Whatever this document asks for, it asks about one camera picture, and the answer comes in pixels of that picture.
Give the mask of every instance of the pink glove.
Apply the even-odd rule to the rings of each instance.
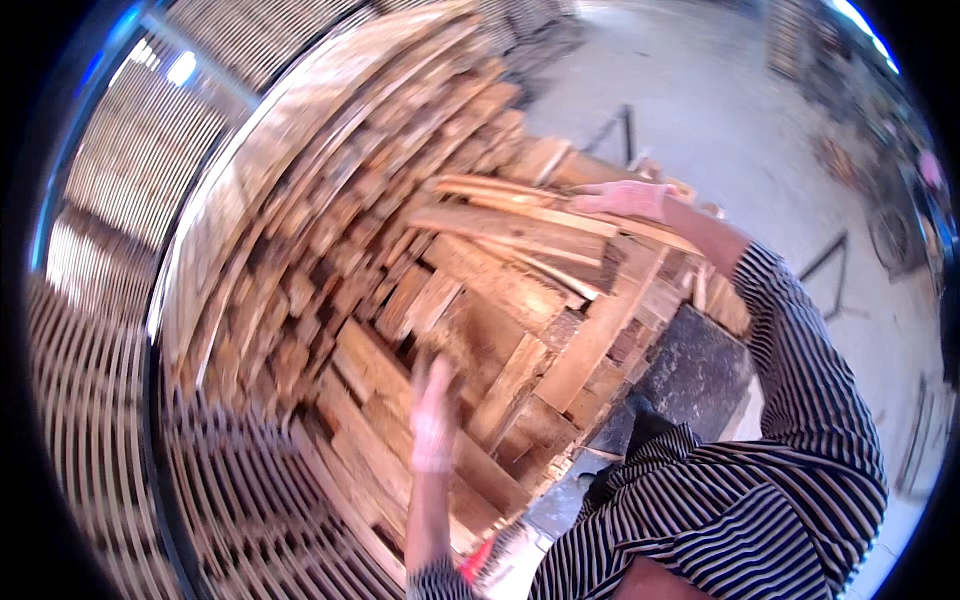
[[[577,192],[581,195],[574,197],[572,208],[578,212],[609,212],[663,223],[663,197],[676,194],[677,187],[670,183],[625,180],[581,185]]]
[[[456,426],[454,407],[447,396],[447,389],[456,371],[444,356],[438,356],[429,367],[428,362],[429,359],[419,359],[414,365],[413,403],[410,408],[414,447],[410,469],[413,472],[451,472]]]

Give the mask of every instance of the person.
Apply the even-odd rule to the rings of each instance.
[[[780,256],[669,188],[618,181],[583,191],[575,208],[666,224],[732,281],[752,317],[762,439],[700,444],[686,424],[636,427],[625,463],[593,482],[529,597],[842,594],[876,537],[888,489],[870,410],[821,314]],[[449,550],[453,377],[442,357],[416,377],[405,552],[414,599],[473,597]]]

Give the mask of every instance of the black pants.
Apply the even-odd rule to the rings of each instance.
[[[634,432],[630,435],[630,443],[627,444],[626,459],[630,460],[630,457],[642,445],[650,442],[658,435],[670,431],[676,425],[654,412],[650,400],[638,392],[630,392],[630,395],[627,396],[627,405],[636,411]],[[593,506],[600,506],[610,500],[611,494],[605,489],[607,480],[613,470],[619,467],[620,465],[610,465],[598,471],[596,477],[590,483],[587,493],[584,494],[584,500],[590,500]]]

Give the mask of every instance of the stacked lumber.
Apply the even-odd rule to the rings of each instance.
[[[418,354],[468,376],[450,504],[463,556],[566,473],[700,260],[663,226],[566,207],[566,186],[638,176],[526,137],[479,23],[431,5],[305,58],[210,168],[167,281],[167,397],[285,423],[391,573]]]

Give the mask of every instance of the person's right arm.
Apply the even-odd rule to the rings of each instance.
[[[590,212],[612,207],[607,211],[660,221],[732,281],[752,319],[749,349],[765,400],[763,438],[855,468],[885,489],[870,410],[820,311],[783,259],[742,231],[665,195],[667,186],[658,190],[631,182],[611,194],[610,186],[621,183],[589,186],[587,192],[601,196],[577,197],[574,207]],[[617,194],[617,202],[604,204],[603,198]]]

